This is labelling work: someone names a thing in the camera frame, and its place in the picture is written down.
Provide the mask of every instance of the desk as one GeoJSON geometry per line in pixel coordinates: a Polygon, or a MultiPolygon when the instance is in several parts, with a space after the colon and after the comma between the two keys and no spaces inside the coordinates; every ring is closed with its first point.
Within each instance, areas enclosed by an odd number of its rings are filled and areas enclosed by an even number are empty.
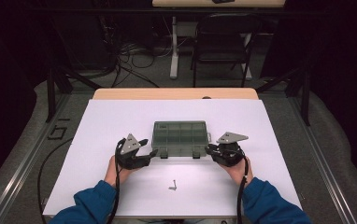
{"type": "MultiPolygon", "coordinates": [[[[227,131],[248,135],[250,139],[239,145],[251,158],[253,172],[274,184],[287,201],[301,206],[264,104],[254,90],[102,89],[88,104],[44,215],[54,216],[73,205],[77,191],[103,179],[108,158],[123,136],[151,139],[156,120],[204,120],[212,142],[227,131]],[[214,99],[198,100],[205,95],[214,99]]],[[[139,155],[150,151],[147,144],[139,155]]],[[[236,195],[237,186],[209,156],[153,158],[150,166],[122,185],[116,217],[235,217],[236,195]],[[177,190],[168,189],[173,180],[177,190]]]]}
{"type": "MultiPolygon", "coordinates": [[[[283,7],[286,0],[235,0],[230,3],[214,4],[212,0],[153,0],[152,5],[154,7],[283,7]]],[[[179,50],[178,50],[178,23],[176,17],[173,17],[172,22],[172,63],[170,66],[170,78],[178,77],[179,66],[179,50]]],[[[251,72],[248,69],[246,79],[251,80],[251,72]]]]}

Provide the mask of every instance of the blue jacket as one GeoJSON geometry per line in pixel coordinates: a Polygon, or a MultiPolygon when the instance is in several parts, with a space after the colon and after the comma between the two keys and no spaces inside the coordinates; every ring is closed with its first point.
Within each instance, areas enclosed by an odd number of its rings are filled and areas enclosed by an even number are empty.
{"type": "MultiPolygon", "coordinates": [[[[106,223],[115,193],[114,188],[101,180],[93,189],[74,195],[76,205],[60,211],[50,224],[106,223]]],[[[311,223],[305,212],[284,200],[269,182],[256,177],[243,190],[242,202],[252,223],[311,223]]]]}

